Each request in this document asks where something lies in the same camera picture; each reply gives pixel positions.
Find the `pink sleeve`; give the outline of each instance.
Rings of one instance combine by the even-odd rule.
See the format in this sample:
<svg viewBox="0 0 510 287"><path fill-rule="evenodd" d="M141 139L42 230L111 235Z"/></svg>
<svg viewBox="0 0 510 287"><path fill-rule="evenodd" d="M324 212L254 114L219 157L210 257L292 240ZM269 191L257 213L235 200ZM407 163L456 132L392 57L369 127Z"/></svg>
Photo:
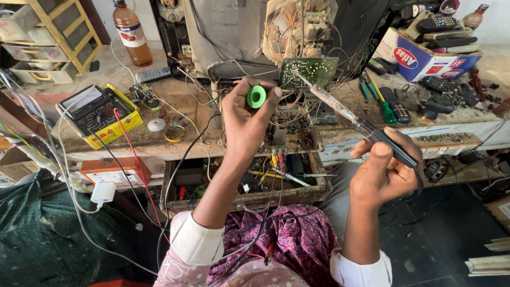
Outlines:
<svg viewBox="0 0 510 287"><path fill-rule="evenodd" d="M190 211L177 214L170 225L170 249L154 286L207 286L211 265L224 253L224 230L202 227Z"/></svg>
<svg viewBox="0 0 510 287"><path fill-rule="evenodd" d="M342 256L341 248L331 252L329 270L343 287L390 287L393 282L390 259L379 250L380 259L374 264L360 265Z"/></svg>

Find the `pink shirt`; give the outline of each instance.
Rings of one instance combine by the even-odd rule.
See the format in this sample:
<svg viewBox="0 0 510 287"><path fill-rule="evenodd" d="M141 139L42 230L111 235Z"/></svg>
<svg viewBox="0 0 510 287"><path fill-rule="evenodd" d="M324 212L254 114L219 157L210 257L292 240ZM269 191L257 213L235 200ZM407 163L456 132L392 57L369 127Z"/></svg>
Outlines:
<svg viewBox="0 0 510 287"><path fill-rule="evenodd" d="M208 229L196 223L190 211L177 214L170 227L170 249L154 286L207 286L211 265L220 260L225 250L222 229ZM330 271L342 287L387 287L392 284L390 259L380 252L378 262L371 265L356 264L340 254L340 248L331 252ZM286 266L269 260L253 258L230 276L214 286L232 287L302 287L306 281Z"/></svg>

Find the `atlas logo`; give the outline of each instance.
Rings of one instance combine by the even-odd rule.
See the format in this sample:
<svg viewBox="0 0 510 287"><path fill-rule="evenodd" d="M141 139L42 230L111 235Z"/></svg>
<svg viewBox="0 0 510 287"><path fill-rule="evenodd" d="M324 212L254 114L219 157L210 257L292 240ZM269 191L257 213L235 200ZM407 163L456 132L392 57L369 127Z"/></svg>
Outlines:
<svg viewBox="0 0 510 287"><path fill-rule="evenodd" d="M461 69L453 69L453 70L449 70L448 72L444 72L442 75L441 75L441 78L453 78L457 75L460 75L464 72L464 70L461 70Z"/></svg>
<svg viewBox="0 0 510 287"><path fill-rule="evenodd" d="M413 53L404 48L396 48L393 54L395 55L397 61L408 69L414 69L418 66L418 60L416 60L416 57L413 55Z"/></svg>

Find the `green handle pliers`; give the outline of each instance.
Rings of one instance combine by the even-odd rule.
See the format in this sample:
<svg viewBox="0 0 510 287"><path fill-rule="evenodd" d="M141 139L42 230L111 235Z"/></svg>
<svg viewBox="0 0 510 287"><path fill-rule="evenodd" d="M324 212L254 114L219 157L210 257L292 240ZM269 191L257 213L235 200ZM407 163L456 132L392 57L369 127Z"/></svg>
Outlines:
<svg viewBox="0 0 510 287"><path fill-rule="evenodd" d="M379 95L375 91L374 85L370 81L367 80L367 78L365 77L365 75L363 75L363 73L361 73L361 75L360 75L360 88L361 88L361 91L363 92L363 95L365 96L365 98L367 100L370 99L370 94L368 93L368 90L370 90L370 92L374 96L374 99L379 100Z"/></svg>

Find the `hand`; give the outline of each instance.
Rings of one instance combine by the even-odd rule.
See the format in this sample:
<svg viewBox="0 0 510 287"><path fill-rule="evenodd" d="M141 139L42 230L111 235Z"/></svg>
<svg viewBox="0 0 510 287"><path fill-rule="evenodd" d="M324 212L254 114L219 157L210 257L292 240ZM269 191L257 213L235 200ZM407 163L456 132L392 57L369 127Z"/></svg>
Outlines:
<svg viewBox="0 0 510 287"><path fill-rule="evenodd" d="M246 103L251 87L260 85L266 90L266 101L258 110ZM262 77L244 77L222 100L227 149L225 160L248 164L264 140L269 120L280 102L282 89L276 82Z"/></svg>
<svg viewBox="0 0 510 287"><path fill-rule="evenodd" d="M418 161L418 173L423 179L423 154L411 138L390 127L384 132ZM370 157L360 166L350 182L351 203L378 210L385 202L418 188L413 169L393 158L393 150L383 142L373 144L364 139L350 152L360 157L370 151Z"/></svg>

